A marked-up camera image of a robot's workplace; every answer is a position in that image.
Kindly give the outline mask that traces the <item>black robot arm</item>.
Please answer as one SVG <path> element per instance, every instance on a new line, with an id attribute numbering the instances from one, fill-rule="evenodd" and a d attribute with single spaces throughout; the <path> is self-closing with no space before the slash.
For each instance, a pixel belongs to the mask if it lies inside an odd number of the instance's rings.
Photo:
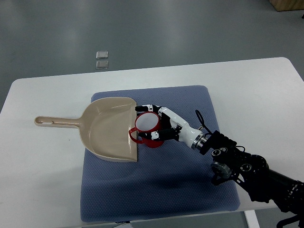
<path id="1" fill-rule="evenodd" d="M 264 157 L 247 153 L 219 131 L 201 133 L 195 148 L 202 155 L 210 152 L 212 156 L 213 185 L 232 180 L 249 194 L 251 201 L 272 200 L 282 212 L 292 212 L 294 216 L 279 221 L 278 228 L 295 222 L 300 228 L 304 226 L 303 182 L 271 170 Z"/>

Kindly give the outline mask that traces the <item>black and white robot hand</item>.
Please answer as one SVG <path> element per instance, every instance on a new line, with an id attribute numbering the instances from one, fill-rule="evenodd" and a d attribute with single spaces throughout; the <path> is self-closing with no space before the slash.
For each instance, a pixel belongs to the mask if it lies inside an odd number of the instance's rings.
<path id="1" fill-rule="evenodd" d="M 150 133 L 139 133 L 139 136 L 143 139 L 153 141 L 176 140 L 184 142 L 188 147 L 194 149 L 203 137 L 200 130 L 192 128 L 187 121 L 167 107 L 145 104 L 136 106 L 135 111 L 140 113 L 153 112 L 160 118 L 161 129 Z"/>

